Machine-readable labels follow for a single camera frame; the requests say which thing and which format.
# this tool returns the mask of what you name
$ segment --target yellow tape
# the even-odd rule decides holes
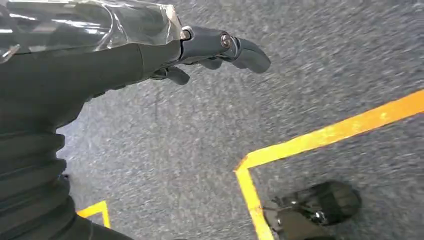
[[[91,205],[87,207],[86,209],[78,211],[76,214],[78,214],[79,216],[83,218],[88,218],[90,216],[93,216],[99,213],[101,213],[103,217],[103,225],[106,228],[111,228],[111,223],[109,221],[108,205],[106,204],[106,201],[101,201],[94,205]]]
[[[253,151],[240,167],[253,168],[379,128],[424,112],[424,90],[308,134]]]
[[[273,240],[274,238],[265,221],[249,168],[323,147],[422,112],[424,112],[424,90],[419,90],[333,125],[249,153],[237,166],[235,174],[258,239]]]
[[[241,191],[246,201],[247,208],[255,226],[257,237],[259,240],[272,240],[273,234],[268,227],[261,209],[261,201],[256,192],[255,185],[252,181],[248,169],[239,169],[235,172],[238,183],[242,186]]]

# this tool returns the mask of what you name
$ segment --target floor marking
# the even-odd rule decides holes
[[[93,216],[95,214],[100,214],[103,217],[103,225],[106,228],[111,228],[111,223],[109,221],[109,212],[108,212],[108,205],[106,204],[106,201],[98,202],[94,205],[91,205],[87,207],[86,209],[83,209],[81,211],[78,211],[76,214],[83,218],[88,218],[90,216]]]
[[[424,112],[424,90],[391,101],[333,125],[249,153],[234,170],[259,240],[274,240],[249,168],[327,146]]]

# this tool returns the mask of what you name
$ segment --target black object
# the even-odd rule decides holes
[[[191,29],[199,31],[166,45],[17,53],[0,64],[1,240],[131,240],[76,215],[69,181],[61,175],[66,161],[56,156],[65,137],[56,129],[75,120],[86,101],[108,90],[148,78],[187,83],[189,76],[178,64],[217,68],[217,60],[229,61],[258,73],[269,67],[259,48],[246,45],[250,52],[259,51],[261,59],[253,60],[242,54],[244,42],[238,38]]]
[[[177,64],[201,64],[216,70],[226,61],[239,69],[249,69],[258,74],[271,65],[267,55],[248,40],[217,29],[199,26],[186,26],[183,29],[186,38],[181,41],[181,55],[176,61],[162,65],[151,78],[170,79],[179,85],[188,83],[190,76],[174,66]]]
[[[289,234],[288,240],[318,240],[330,238],[320,226],[346,221],[361,205],[356,190],[332,180],[287,196],[277,196],[266,203],[263,210],[270,228],[282,238]]]

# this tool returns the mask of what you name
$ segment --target robotic hand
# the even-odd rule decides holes
[[[170,66],[157,70],[152,79],[171,79],[179,85],[186,84],[190,76],[174,64],[201,64],[207,69],[216,70],[223,61],[230,62],[239,69],[248,68],[261,74],[271,65],[267,55],[253,42],[229,35],[217,29],[199,26],[183,27],[181,55]]]
[[[75,213],[56,129],[84,103],[177,65],[222,62],[263,73],[270,60],[226,31],[181,27],[172,6],[136,0],[0,2],[0,239],[130,240]]]

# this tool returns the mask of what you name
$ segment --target robotic finger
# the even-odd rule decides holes
[[[183,32],[185,37],[181,40],[181,55],[173,65],[200,64],[216,70],[225,61],[258,74],[268,70],[271,65],[270,59],[255,43],[231,36],[226,31],[186,26]],[[161,68],[151,78],[168,78],[180,85],[189,81],[188,75],[176,67]]]

